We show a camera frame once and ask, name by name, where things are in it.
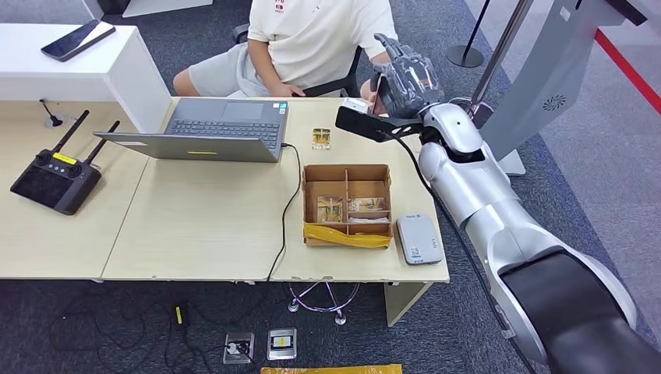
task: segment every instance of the white power bank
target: white power bank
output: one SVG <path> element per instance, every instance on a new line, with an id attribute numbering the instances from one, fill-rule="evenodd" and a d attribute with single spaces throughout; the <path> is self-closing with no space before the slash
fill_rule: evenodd
<path id="1" fill-rule="evenodd" d="M 402 214 L 397 219 L 401 250 L 408 265 L 439 263 L 443 245 L 436 235 L 433 221 L 426 214 Z"/>

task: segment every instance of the office chair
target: office chair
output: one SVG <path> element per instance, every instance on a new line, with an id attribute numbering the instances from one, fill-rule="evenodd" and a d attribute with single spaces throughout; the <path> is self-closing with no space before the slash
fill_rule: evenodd
<path id="1" fill-rule="evenodd" d="M 247 40 L 248 27 L 249 24 L 246 23 L 241 26 L 237 26 L 234 28 L 234 30 L 232 30 L 232 37 L 236 44 L 242 43 L 242 39 L 244 37 L 246 37 Z M 303 92 L 306 93 L 306 97 L 317 97 L 342 89 L 345 90 L 348 97 L 360 97 L 360 89 L 358 88 L 358 84 L 355 80 L 355 71 L 358 68 L 358 61 L 360 60 L 361 51 L 362 48 L 356 47 L 351 68 L 349 69 L 349 73 L 345 78 L 305 89 Z"/>

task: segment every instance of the laptop keyboard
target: laptop keyboard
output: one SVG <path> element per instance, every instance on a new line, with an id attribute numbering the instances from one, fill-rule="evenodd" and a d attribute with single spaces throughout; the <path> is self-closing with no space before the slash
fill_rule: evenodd
<path id="1" fill-rule="evenodd" d="M 176 119 L 171 124 L 172 135 L 223 136 L 228 138 L 259 138 L 265 146 L 275 149 L 280 124 L 193 121 Z"/>

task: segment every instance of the cardboard box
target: cardboard box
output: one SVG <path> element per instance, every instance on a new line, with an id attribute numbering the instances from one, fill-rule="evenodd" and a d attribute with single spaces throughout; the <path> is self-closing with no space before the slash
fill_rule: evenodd
<path id="1" fill-rule="evenodd" d="M 307 165 L 303 170 L 303 219 L 307 224 L 318 224 L 339 230 L 347 235 L 375 234 L 392 238 L 391 177 L 385 164 L 325 164 Z M 339 224 L 317 223 L 317 202 L 320 197 L 342 196 L 343 219 Z M 385 199 L 384 210 L 377 212 L 349 212 L 350 199 L 380 197 Z M 350 224 L 348 219 L 387 218 L 388 223 Z M 337 245 L 318 239 L 304 238 L 307 245 Z"/>

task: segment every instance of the metal pole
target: metal pole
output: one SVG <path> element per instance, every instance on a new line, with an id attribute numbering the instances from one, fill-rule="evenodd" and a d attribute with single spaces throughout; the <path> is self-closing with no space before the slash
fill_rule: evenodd
<path id="1" fill-rule="evenodd" d="M 482 6 L 482 11 L 480 11 L 479 16 L 477 17 L 477 21 L 475 22 L 475 27 L 473 27 L 473 32 L 471 33 L 471 37 L 468 39 L 468 45 L 466 45 L 466 49 L 464 50 L 464 54 L 461 57 L 462 61 L 466 60 L 466 56 L 468 55 L 468 51 L 471 49 L 471 46 L 473 45 L 473 40 L 475 40 L 475 35 L 477 35 L 477 30 L 479 30 L 479 25 L 482 23 L 482 19 L 484 18 L 484 13 L 486 13 L 486 8 L 489 7 L 489 1 L 491 0 L 486 0 L 484 2 L 484 5 Z"/>
<path id="2" fill-rule="evenodd" d="M 507 22 L 507 26 L 505 26 L 503 34 L 500 36 L 498 45 L 493 49 L 493 55 L 491 55 L 489 64 L 487 64 L 484 73 L 482 74 L 482 78 L 480 79 L 477 88 L 471 97 L 471 107 L 479 104 L 479 102 L 484 98 L 486 88 L 489 86 L 489 83 L 493 78 L 493 74 L 500 66 L 500 63 L 503 61 L 507 50 L 510 48 L 512 41 L 518 32 L 518 29 L 523 23 L 523 19 L 530 10 L 531 4 L 532 0 L 519 0 L 518 4 L 514 8 L 514 12 L 512 13 L 509 22 Z"/>

